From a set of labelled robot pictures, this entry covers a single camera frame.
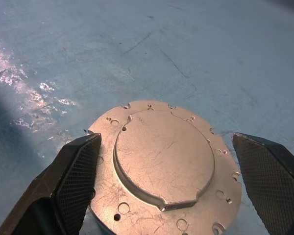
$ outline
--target metal disc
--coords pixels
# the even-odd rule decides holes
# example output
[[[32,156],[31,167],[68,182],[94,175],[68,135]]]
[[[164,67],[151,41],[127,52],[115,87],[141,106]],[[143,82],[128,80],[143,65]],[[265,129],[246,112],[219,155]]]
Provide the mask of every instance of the metal disc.
[[[102,135],[91,210],[118,235],[214,235],[241,203],[238,167],[194,113],[158,101],[115,107],[89,128]]]

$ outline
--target dark hole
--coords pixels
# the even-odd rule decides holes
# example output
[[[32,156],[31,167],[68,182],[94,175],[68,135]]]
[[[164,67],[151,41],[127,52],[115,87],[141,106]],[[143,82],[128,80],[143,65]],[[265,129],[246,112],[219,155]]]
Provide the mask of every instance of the dark hole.
[[[121,219],[121,215],[120,214],[115,214],[114,217],[113,217],[113,219],[115,221],[119,221]]]
[[[231,198],[227,198],[227,199],[226,199],[226,202],[227,202],[228,204],[231,204],[231,203],[232,203]]]
[[[214,235],[219,235],[219,230],[218,229],[213,229]]]
[[[95,191],[95,189],[93,188],[92,199],[95,197],[95,195],[96,195],[96,191]]]

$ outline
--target aluminum part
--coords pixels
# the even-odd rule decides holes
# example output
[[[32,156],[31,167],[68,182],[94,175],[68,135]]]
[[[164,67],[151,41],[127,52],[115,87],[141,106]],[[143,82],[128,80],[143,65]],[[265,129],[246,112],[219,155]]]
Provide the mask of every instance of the aluminum part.
[[[90,207],[118,235],[215,235],[241,203],[239,170],[221,136],[194,113],[134,101],[99,117],[102,145]]]

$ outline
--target machined metal part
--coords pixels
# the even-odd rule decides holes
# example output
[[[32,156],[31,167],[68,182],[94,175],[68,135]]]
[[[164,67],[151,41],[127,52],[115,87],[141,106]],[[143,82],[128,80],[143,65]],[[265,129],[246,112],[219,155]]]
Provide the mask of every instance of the machined metal part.
[[[118,235],[214,235],[241,203],[239,170],[196,114],[159,101],[115,107],[89,128],[102,145],[91,201]]]

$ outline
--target screw hole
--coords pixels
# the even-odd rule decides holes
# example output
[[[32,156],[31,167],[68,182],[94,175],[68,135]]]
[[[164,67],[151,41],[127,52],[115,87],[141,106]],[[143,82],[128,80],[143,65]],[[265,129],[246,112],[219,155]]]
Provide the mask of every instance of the screw hole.
[[[119,221],[121,219],[121,215],[120,214],[115,214],[114,217],[113,217],[113,219],[115,221]]]
[[[231,204],[231,203],[232,203],[232,199],[231,199],[231,198],[227,198],[227,199],[226,199],[226,202],[227,202],[228,204]]]
[[[214,235],[219,235],[219,230],[218,229],[213,229]]]

